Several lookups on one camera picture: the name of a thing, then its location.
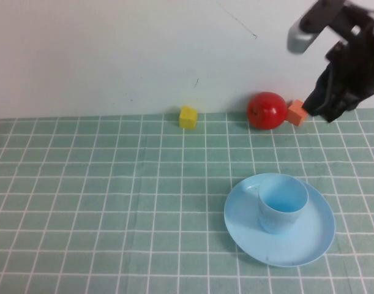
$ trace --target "cup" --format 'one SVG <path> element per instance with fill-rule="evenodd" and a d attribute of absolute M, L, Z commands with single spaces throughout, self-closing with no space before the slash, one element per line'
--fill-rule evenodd
<path fill-rule="evenodd" d="M 258 219 L 271 234 L 284 233 L 297 221 L 308 203 L 308 190 L 296 178 L 274 174 L 265 178 L 258 190 Z"/>

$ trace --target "green checkered tablecloth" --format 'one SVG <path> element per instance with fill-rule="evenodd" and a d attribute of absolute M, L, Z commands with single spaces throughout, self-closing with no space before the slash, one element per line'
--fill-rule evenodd
<path fill-rule="evenodd" d="M 223 221 L 230 189 L 286 173 L 337 234 L 299 268 L 260 264 Z M 374 294 L 374 109 L 249 127 L 243 113 L 0 120 L 0 293 Z"/>

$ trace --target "light blue plate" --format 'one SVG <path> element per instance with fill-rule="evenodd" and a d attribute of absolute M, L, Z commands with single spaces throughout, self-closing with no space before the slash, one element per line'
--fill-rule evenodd
<path fill-rule="evenodd" d="M 258 187 L 269 173 L 251 176 L 234 187 L 225 203 L 225 223 L 237 245 L 268 265 L 290 267 L 322 256 L 335 236 L 335 219 L 324 197 L 304 183 L 309 201 L 287 232 L 272 235 L 258 223 Z"/>

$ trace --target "red ball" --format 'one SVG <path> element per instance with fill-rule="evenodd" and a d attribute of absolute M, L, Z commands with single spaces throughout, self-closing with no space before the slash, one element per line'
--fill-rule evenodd
<path fill-rule="evenodd" d="M 287 105 L 278 94 L 261 92 L 249 102 L 247 114 L 249 122 L 254 127 L 271 130 L 285 121 Z"/>

